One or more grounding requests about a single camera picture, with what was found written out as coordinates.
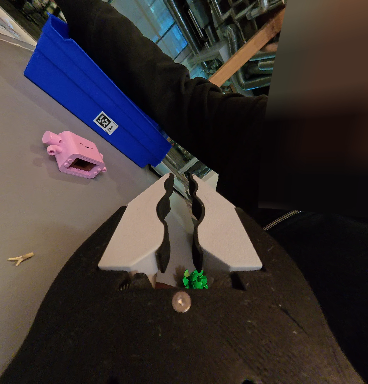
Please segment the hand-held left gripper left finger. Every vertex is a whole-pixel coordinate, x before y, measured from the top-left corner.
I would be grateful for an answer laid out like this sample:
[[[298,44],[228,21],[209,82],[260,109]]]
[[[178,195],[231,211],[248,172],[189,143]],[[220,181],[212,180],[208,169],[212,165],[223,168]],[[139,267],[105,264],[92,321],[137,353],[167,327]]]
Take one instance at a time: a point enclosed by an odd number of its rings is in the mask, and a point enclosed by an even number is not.
[[[164,175],[125,208],[98,268],[155,275],[165,273],[171,255],[165,220],[171,210],[174,175]]]

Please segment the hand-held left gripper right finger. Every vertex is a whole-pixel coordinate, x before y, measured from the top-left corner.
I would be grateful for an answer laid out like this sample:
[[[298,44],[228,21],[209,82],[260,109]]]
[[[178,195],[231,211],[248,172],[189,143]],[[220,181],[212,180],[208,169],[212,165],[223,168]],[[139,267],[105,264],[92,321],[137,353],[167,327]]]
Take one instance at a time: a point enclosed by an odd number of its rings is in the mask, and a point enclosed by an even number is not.
[[[196,175],[189,177],[192,214],[197,222],[192,261],[198,272],[256,271],[262,268],[236,207]]]

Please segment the pink brick figure pot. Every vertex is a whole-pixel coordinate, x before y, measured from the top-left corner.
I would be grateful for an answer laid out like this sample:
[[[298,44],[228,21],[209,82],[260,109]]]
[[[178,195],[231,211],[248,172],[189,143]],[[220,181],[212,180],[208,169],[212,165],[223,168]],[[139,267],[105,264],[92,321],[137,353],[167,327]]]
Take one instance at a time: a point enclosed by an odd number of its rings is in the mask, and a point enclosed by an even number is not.
[[[62,173],[93,179],[107,171],[96,145],[70,131],[59,134],[46,131],[42,142],[47,146],[48,155],[55,157]]]

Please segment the person's right forearm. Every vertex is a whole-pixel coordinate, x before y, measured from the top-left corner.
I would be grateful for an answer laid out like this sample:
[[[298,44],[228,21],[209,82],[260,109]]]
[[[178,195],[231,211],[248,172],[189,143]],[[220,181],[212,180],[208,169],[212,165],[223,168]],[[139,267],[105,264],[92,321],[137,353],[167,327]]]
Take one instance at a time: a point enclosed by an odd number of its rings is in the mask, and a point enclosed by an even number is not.
[[[223,94],[191,79],[114,7],[61,0],[70,37],[166,134],[219,175],[217,192],[253,216],[258,210],[260,139],[267,97]]]

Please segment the green leafy plant piece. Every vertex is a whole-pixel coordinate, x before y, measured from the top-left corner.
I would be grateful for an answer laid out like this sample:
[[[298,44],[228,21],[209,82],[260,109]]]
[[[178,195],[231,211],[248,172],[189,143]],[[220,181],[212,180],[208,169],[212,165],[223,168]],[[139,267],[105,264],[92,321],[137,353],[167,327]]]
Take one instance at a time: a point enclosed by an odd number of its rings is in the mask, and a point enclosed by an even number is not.
[[[186,289],[208,289],[207,276],[203,270],[200,272],[194,270],[191,273],[185,270],[182,282]]]

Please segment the black jacket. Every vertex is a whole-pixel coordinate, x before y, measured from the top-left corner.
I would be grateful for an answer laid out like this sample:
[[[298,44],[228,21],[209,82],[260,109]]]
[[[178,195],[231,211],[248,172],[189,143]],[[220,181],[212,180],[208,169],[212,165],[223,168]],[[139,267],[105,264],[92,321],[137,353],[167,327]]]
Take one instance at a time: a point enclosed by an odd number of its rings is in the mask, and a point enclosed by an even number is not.
[[[368,218],[275,209],[258,209],[253,217],[295,261],[368,383]]]

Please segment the tan twig piece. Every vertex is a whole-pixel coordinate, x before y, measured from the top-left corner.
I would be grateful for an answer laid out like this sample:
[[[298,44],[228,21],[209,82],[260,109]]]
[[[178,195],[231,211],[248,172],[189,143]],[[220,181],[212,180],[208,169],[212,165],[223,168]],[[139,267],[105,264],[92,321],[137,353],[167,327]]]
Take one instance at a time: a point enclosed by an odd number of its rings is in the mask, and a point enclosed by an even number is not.
[[[23,261],[32,258],[34,255],[35,255],[35,253],[30,252],[30,253],[26,253],[24,255],[20,255],[18,257],[8,258],[8,261],[14,262],[15,266],[19,266]]]

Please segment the blue storage bin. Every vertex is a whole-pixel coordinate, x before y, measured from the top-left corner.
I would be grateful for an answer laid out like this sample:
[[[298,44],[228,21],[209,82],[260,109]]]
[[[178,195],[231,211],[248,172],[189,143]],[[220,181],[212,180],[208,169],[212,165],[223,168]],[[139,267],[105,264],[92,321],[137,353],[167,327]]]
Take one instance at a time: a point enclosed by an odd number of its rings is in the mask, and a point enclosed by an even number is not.
[[[24,76],[140,167],[158,166],[171,144],[48,14]]]

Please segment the wooden ceiling beam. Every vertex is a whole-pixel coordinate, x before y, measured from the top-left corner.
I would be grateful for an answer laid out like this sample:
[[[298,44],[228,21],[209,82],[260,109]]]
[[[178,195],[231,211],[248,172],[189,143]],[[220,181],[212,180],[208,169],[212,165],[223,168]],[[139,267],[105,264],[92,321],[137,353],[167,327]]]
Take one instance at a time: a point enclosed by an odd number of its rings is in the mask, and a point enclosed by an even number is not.
[[[231,78],[249,59],[251,59],[268,41],[275,37],[282,28],[285,8],[272,17],[253,37],[249,39],[220,69],[213,74],[209,81],[220,87]]]

